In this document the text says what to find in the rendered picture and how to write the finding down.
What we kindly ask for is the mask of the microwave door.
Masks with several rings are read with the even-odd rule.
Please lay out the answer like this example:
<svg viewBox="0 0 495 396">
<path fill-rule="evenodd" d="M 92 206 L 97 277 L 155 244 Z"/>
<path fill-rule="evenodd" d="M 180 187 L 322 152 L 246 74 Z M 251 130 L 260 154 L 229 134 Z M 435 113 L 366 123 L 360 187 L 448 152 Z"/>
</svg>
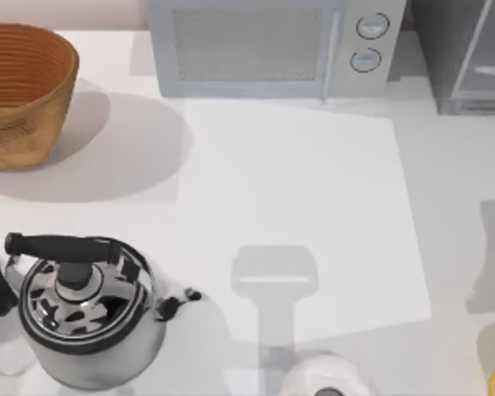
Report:
<svg viewBox="0 0 495 396">
<path fill-rule="evenodd" d="M 146 0 L 165 97 L 322 98 L 341 0 Z"/>
</svg>

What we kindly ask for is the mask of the pale microwave oven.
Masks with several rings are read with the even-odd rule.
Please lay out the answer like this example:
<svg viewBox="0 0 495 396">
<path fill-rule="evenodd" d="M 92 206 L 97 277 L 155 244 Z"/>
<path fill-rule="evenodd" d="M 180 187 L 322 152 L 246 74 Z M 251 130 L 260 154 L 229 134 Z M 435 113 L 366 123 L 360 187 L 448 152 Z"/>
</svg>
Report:
<svg viewBox="0 0 495 396">
<path fill-rule="evenodd" d="M 406 0 L 341 0 L 337 45 L 330 87 L 330 97 L 375 97 L 387 83 Z M 374 13 L 385 14 L 390 21 L 387 32 L 376 40 L 364 40 L 356 32 L 361 17 Z M 356 52 L 372 48 L 382 55 L 381 65 L 370 73 L 357 73 L 350 66 Z"/>
</svg>

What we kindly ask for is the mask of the microwave knob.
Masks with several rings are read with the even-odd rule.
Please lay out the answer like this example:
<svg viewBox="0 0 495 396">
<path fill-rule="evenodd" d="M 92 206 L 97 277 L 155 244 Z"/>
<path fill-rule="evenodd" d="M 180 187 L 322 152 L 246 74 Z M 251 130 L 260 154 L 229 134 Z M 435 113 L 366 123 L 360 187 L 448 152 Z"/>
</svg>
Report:
<svg viewBox="0 0 495 396">
<path fill-rule="evenodd" d="M 364 40 L 376 40 L 387 32 L 389 25 L 389 18 L 385 14 L 374 13 L 360 18 L 356 32 Z"/>
<path fill-rule="evenodd" d="M 381 63 L 381 53 L 372 48 L 356 51 L 350 58 L 350 66 L 357 73 L 370 73 L 376 70 Z"/>
</svg>

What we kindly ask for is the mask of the white paper roll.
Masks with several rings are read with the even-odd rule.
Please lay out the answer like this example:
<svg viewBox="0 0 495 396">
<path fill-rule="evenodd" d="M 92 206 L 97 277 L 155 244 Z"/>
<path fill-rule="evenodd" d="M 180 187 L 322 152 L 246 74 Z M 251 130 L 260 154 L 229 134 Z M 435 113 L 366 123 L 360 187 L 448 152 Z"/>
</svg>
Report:
<svg viewBox="0 0 495 396">
<path fill-rule="evenodd" d="M 360 368 L 337 355 L 321 354 L 296 364 L 282 380 L 278 396 L 379 396 Z"/>
</svg>

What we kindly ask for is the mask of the wooden basket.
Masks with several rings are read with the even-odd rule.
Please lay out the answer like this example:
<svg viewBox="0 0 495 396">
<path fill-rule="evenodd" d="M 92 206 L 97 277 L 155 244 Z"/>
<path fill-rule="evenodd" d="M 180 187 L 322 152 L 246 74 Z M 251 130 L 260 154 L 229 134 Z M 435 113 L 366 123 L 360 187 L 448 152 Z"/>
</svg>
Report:
<svg viewBox="0 0 495 396">
<path fill-rule="evenodd" d="M 79 54 L 61 35 L 0 22 L 0 170 L 47 160 L 68 115 Z"/>
</svg>

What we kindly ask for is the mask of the grey cabinet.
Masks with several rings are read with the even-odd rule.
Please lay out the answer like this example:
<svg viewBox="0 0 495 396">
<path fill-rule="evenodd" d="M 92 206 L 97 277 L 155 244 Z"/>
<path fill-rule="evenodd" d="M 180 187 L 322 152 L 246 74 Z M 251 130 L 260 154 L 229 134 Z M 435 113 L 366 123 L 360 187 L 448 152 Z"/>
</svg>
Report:
<svg viewBox="0 0 495 396">
<path fill-rule="evenodd" d="M 441 115 L 495 115 L 495 0 L 411 0 Z"/>
</svg>

